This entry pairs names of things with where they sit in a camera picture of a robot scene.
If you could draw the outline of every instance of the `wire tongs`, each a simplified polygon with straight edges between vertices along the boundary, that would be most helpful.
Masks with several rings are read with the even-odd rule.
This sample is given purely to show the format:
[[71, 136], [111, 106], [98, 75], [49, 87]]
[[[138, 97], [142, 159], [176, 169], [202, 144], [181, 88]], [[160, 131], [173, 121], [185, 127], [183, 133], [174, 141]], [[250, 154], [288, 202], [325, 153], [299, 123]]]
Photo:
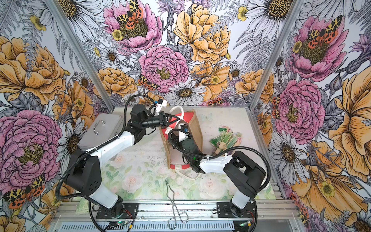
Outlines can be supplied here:
[[[180, 219], [180, 221], [181, 221], [182, 223], [187, 223], [189, 217], [188, 217], [188, 214], [187, 214], [186, 211], [183, 211], [183, 212], [179, 213], [178, 207], [177, 207], [177, 205], [175, 204], [175, 200], [174, 200], [175, 193], [174, 193], [174, 191], [171, 189], [171, 187], [170, 187], [169, 183], [167, 182], [167, 180], [165, 180], [165, 182], [166, 182], [166, 196], [167, 196], [167, 198], [170, 200], [171, 204], [173, 205], [173, 215], [174, 215], [173, 218], [170, 218], [169, 220], [167, 220], [167, 225], [168, 225], [168, 227], [169, 227], [170, 230], [173, 230], [173, 229], [175, 229], [175, 228], [177, 227], [177, 219], [176, 219], [176, 217], [175, 217], [175, 210], [174, 210], [174, 207], [175, 207], [175, 209], [177, 210], [177, 213], [178, 213], [179, 219]], [[171, 199], [171, 198], [169, 197], [169, 189], [173, 192], [173, 199]], [[181, 218], [181, 215], [184, 214], [184, 213], [185, 213], [185, 215], [187, 216], [187, 220], [186, 220], [186, 221], [183, 221], [182, 218]], [[174, 227], [171, 227], [171, 226], [170, 226], [170, 220], [173, 220], [173, 219], [174, 219], [175, 225], [174, 225]]]

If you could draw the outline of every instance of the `table surface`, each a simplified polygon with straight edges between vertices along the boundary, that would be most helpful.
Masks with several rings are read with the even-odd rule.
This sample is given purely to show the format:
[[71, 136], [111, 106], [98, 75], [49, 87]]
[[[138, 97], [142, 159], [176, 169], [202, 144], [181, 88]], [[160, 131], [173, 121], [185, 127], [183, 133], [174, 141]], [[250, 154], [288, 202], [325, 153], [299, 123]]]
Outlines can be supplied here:
[[[219, 135], [218, 128], [222, 126], [230, 127], [234, 133], [242, 133], [242, 146], [259, 150], [244, 108], [184, 108], [185, 111], [191, 109], [195, 109], [200, 122], [203, 153], [211, 153], [210, 139]], [[114, 114], [123, 112], [124, 108], [114, 110]], [[258, 155], [249, 151], [243, 152], [265, 169]], [[167, 200], [165, 180], [174, 190], [174, 198], [178, 200], [227, 200], [231, 199], [236, 191], [236, 187], [224, 174], [202, 174], [196, 180], [189, 180], [174, 170], [167, 169], [159, 130], [121, 151], [102, 167], [101, 172], [103, 183], [124, 200]], [[190, 168], [183, 173], [191, 177], [196, 176]], [[258, 193], [256, 199], [275, 199], [271, 185]]]

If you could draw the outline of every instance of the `wire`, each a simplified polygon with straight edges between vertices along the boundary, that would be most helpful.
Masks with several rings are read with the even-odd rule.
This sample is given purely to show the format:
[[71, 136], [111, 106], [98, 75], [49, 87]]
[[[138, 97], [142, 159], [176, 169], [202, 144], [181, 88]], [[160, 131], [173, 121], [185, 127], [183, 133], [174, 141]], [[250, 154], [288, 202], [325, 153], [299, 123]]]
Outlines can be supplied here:
[[106, 146], [107, 144], [115, 141], [118, 137], [120, 137], [124, 131], [125, 131], [125, 128], [126, 128], [126, 112], [127, 112], [127, 109], [128, 109], [128, 105], [129, 105], [129, 102], [132, 98], [135, 98], [135, 97], [146, 97], [148, 99], [150, 99], [152, 101], [152, 103], [154, 103], [154, 100], [146, 95], [143, 95], [143, 94], [136, 94], [136, 95], [132, 95], [131, 97], [129, 97], [129, 99], [126, 101], [126, 104], [125, 104], [125, 109], [124, 109], [124, 125], [120, 131], [120, 133], [118, 135], [116, 135], [115, 137], [105, 141], [104, 143], [102, 143], [101, 145], [97, 146], [95, 148], [95, 150], [91, 150], [85, 154], [83, 154], [82, 156], [80, 156], [72, 165], [68, 166], [67, 170], [63, 173], [63, 175], [61, 176], [60, 180], [58, 181], [58, 184], [57, 184], [57, 187], [55, 188], [55, 196], [58, 200], [63, 200], [63, 199], [68, 199], [68, 198], [72, 198], [72, 197], [77, 197], [77, 196], [80, 196], [80, 197], [85, 197], [84, 194], [82, 193], [74, 193], [74, 194], [69, 194], [69, 195], [61, 195], [60, 193], [60, 189], [62, 187], [62, 184], [63, 182], [65, 182], [66, 180], [66, 177], [69, 175], [69, 173], [72, 171], [72, 169], [74, 167], [76, 167], [77, 164], [79, 164], [81, 161], [83, 161], [84, 159], [86, 159], [88, 156], [90, 156], [91, 154], [93, 154], [94, 152], [98, 151], [99, 149], [101, 149], [102, 147]]
[[[173, 141], [172, 137], [171, 137], [171, 134], [175, 131], [180, 131], [180, 132], [183, 132], [185, 133], [185, 131], [181, 130], [181, 129], [172, 129], [169, 134], [168, 134], [168, 140], [170, 142], [170, 144], [178, 151], [182, 152], [183, 154], [187, 154], [187, 155], [190, 155], [190, 156], [195, 156], [195, 157], [198, 157], [198, 158], [202, 158], [202, 159], [207, 159], [206, 156], [202, 156], [202, 155], [199, 155], [199, 154], [195, 154], [195, 153], [191, 153], [191, 152], [188, 152], [188, 151], [184, 151], [182, 150], [181, 148], [179, 148], [175, 142]], [[208, 159], [209, 160], [212, 160], [212, 159], [216, 159], [230, 151], [233, 151], [233, 150], [238, 150], [238, 149], [243, 149], [243, 150], [248, 150], [248, 151], [251, 151], [255, 154], [257, 154], [264, 162], [266, 168], [267, 168], [267, 179], [265, 180], [265, 182], [260, 186], [258, 192], [260, 192], [261, 190], [263, 190], [268, 184], [269, 184], [269, 181], [270, 181], [270, 176], [271, 176], [271, 172], [270, 172], [270, 165], [267, 161], [267, 159], [257, 150], [251, 148], [251, 147], [245, 147], [245, 146], [236, 146], [236, 147], [231, 147], [231, 148], [228, 148], [222, 152], [220, 152], [219, 154], [215, 155], [215, 156], [211, 156], [209, 157]]]
[[98, 223], [95, 221], [94, 219], [94, 216], [93, 216], [93, 212], [92, 212], [92, 203], [89, 201], [89, 214], [90, 214], [90, 218], [93, 222], [93, 224], [95, 225], [95, 227], [100, 231], [100, 232], [105, 232], [105, 230], [103, 230], [99, 225]]

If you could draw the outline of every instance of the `pink peony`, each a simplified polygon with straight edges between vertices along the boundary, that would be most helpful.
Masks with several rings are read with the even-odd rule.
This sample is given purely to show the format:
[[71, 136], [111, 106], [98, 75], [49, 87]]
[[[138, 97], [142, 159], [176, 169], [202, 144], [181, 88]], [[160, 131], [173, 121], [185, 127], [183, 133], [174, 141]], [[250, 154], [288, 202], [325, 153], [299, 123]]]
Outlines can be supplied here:
[[311, 78], [318, 82], [330, 75], [343, 61], [346, 52], [341, 52], [345, 44], [348, 30], [344, 29], [344, 17], [337, 29], [338, 35], [330, 43], [317, 45], [314, 49], [309, 48], [308, 43], [310, 30], [321, 31], [325, 29], [331, 21], [325, 23], [325, 19], [318, 21], [312, 16], [307, 19], [299, 34], [294, 37], [294, 47], [291, 56], [286, 59], [286, 68], [294, 73], [298, 73], [303, 78]]
[[23, 110], [0, 118], [0, 190], [25, 189], [45, 175], [49, 181], [59, 170], [56, 162], [62, 130], [41, 112]]
[[127, 14], [129, 3], [123, 6], [121, 3], [118, 7], [112, 5], [112, 8], [105, 7], [103, 17], [105, 19], [106, 32], [113, 35], [112, 41], [119, 44], [118, 51], [128, 55], [139, 50], [146, 50], [152, 45], [157, 45], [162, 39], [162, 21], [160, 16], [156, 17], [152, 13], [150, 6], [138, 0], [139, 7], [143, 10], [143, 18], [135, 23], [133, 29], [127, 29], [126, 26], [120, 26], [116, 20], [117, 16]]
[[280, 95], [276, 127], [294, 137], [298, 144], [313, 139], [325, 120], [321, 92], [309, 80], [290, 80]]
[[159, 85], [158, 91], [167, 93], [169, 88], [185, 82], [188, 78], [188, 66], [184, 56], [168, 47], [157, 46], [148, 50], [139, 58], [142, 75], [151, 83]]

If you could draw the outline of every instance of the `black bracket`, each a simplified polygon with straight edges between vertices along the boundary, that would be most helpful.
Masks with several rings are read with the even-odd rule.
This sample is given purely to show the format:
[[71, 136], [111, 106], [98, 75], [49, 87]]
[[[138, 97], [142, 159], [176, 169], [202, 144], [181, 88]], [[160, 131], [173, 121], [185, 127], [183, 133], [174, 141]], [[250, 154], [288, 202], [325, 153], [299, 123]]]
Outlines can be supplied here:
[[[138, 206], [139, 203], [125, 203], [125, 202], [122, 203], [122, 209], [129, 211], [133, 219], [137, 218]], [[112, 219], [110, 211], [108, 211], [107, 208], [104, 206], [99, 206], [96, 218]], [[120, 217], [114, 219], [130, 219], [130, 218], [131, 218], [130, 215], [124, 211]]]
[[[230, 210], [231, 203], [230, 202], [217, 202], [216, 203], [216, 210], [218, 212], [218, 218], [236, 218], [233, 215], [232, 211]], [[252, 215], [250, 212], [254, 212], [253, 204], [247, 203], [244, 209], [241, 209], [241, 218], [251, 218]]]

